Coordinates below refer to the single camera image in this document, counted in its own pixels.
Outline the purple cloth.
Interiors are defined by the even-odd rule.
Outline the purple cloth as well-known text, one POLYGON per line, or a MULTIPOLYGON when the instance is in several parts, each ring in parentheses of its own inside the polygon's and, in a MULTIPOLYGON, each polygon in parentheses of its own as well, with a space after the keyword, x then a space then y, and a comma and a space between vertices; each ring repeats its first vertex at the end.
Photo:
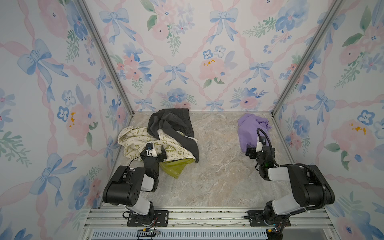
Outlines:
POLYGON ((244 114, 238 120, 238 136, 243 153, 249 147, 256 147, 258 142, 257 129, 262 129, 269 137, 269 131, 272 127, 269 120, 253 114, 244 114))

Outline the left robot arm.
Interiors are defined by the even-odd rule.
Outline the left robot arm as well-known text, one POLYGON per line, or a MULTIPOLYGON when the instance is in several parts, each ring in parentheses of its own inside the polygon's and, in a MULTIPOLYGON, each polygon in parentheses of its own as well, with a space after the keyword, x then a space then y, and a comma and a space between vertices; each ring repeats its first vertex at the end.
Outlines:
POLYGON ((119 166, 103 192, 103 202, 123 206, 128 227, 166 227, 169 211, 156 211, 154 204, 140 195, 155 192, 159 184, 160 163, 167 159, 165 148, 156 153, 154 144, 146 144, 140 153, 143 167, 119 166))

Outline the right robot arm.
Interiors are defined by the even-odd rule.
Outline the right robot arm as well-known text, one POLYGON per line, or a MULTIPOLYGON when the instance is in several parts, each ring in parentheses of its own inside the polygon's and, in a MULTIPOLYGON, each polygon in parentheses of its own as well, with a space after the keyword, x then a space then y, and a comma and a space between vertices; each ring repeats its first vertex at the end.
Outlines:
POLYGON ((246 156, 257 161, 255 169, 263 180, 287 182, 291 186, 289 194, 267 202, 263 211, 248 211, 245 219, 251 224, 265 224, 274 228, 272 233, 279 233, 288 225, 291 216, 334 203, 335 194, 316 165, 277 165, 275 149, 269 146, 248 147, 246 156))

